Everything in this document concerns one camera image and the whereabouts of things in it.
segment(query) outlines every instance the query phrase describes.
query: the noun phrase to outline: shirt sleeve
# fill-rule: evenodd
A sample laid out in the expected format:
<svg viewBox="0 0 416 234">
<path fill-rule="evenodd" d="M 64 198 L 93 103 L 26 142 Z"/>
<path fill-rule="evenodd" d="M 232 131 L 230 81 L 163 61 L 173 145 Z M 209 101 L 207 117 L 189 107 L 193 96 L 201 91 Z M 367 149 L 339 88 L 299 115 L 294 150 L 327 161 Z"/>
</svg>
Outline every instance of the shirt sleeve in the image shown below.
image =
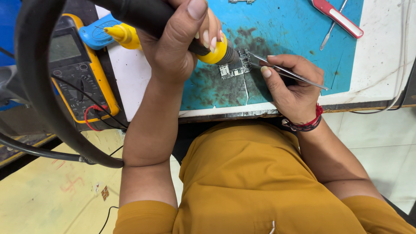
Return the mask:
<svg viewBox="0 0 416 234">
<path fill-rule="evenodd" d="M 178 211 L 158 201 L 127 203 L 118 211 L 113 234 L 172 233 Z"/>
<path fill-rule="evenodd" d="M 416 229 L 402 219 L 387 202 L 369 196 L 342 200 L 370 234 L 416 234 Z"/>
</svg>

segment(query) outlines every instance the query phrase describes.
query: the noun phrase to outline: black bracelet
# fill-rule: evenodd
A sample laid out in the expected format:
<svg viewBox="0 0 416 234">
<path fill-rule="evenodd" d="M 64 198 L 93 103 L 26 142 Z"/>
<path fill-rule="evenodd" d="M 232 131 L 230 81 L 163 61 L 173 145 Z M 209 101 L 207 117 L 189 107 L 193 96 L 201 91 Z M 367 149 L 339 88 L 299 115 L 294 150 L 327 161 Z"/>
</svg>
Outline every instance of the black bracelet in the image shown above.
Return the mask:
<svg viewBox="0 0 416 234">
<path fill-rule="evenodd" d="M 285 126 L 285 127 L 290 127 L 290 129 L 292 129 L 292 131 L 294 131 L 294 132 L 296 132 L 296 131 L 309 132 L 309 131 L 314 130 L 319 125 L 321 120 L 322 120 L 322 116 L 320 115 L 315 122 L 313 122 L 309 125 L 306 125 L 306 126 L 299 126 L 299 125 L 294 125 L 288 119 L 283 119 L 282 120 L 282 125 Z"/>
</svg>

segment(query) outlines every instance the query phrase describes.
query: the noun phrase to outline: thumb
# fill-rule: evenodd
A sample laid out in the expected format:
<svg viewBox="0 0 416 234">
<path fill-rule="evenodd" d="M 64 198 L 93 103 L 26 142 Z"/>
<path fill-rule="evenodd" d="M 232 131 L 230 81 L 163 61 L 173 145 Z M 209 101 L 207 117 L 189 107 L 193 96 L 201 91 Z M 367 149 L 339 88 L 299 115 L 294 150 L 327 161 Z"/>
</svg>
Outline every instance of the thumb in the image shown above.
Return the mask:
<svg viewBox="0 0 416 234">
<path fill-rule="evenodd" d="M 290 91 L 287 89 L 276 70 L 271 67 L 263 66 L 261 67 L 261 74 L 274 99 L 277 99 L 278 97 L 287 97 Z"/>
<path fill-rule="evenodd" d="M 184 1 L 166 24 L 159 40 L 164 50 L 185 54 L 207 14 L 206 0 Z"/>
</svg>

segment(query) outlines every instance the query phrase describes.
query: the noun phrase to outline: blue silicone mat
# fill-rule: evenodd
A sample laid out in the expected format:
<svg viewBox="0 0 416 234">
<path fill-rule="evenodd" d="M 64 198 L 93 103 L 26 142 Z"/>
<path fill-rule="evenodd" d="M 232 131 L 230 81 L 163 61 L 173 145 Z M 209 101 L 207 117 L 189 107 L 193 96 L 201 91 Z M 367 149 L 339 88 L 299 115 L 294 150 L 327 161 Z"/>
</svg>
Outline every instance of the blue silicone mat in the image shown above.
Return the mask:
<svg viewBox="0 0 416 234">
<path fill-rule="evenodd" d="M 356 25 L 360 23 L 363 1 L 349 0 L 342 12 Z M 235 48 L 248 49 L 264 57 L 282 53 L 302 55 L 325 71 L 324 85 L 329 90 L 323 90 L 322 95 L 349 90 L 357 40 L 335 25 L 325 48 L 320 51 L 332 20 L 314 8 L 310 1 L 208 2 Z M 339 9 L 343 0 L 332 0 L 330 3 Z M 223 80 L 217 65 L 198 62 L 191 78 L 185 82 L 181 110 L 272 101 L 259 69 L 245 73 L 244 78 L 248 100 L 243 75 Z"/>
</svg>

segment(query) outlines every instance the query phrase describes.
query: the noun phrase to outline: person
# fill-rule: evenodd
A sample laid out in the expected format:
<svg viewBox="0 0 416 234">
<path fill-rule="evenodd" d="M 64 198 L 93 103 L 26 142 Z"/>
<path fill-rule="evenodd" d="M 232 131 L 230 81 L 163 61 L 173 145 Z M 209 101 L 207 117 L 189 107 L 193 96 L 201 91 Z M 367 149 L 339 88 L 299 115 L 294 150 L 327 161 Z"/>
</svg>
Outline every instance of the person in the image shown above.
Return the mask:
<svg viewBox="0 0 416 234">
<path fill-rule="evenodd" d="M 322 117 L 310 131 L 296 131 L 297 137 L 250 120 L 222 122 L 203 132 L 181 161 L 178 207 L 169 158 L 184 82 L 197 63 L 188 46 L 208 31 L 205 40 L 199 37 L 207 47 L 207 38 L 221 37 L 222 31 L 205 0 L 170 3 L 177 10 L 159 40 L 138 32 L 152 73 L 125 137 L 114 234 L 416 233 Z M 323 70 L 301 56 L 267 61 L 323 84 Z M 286 86 L 268 66 L 261 72 L 277 110 L 293 126 L 317 118 L 319 88 L 303 82 Z"/>
</svg>

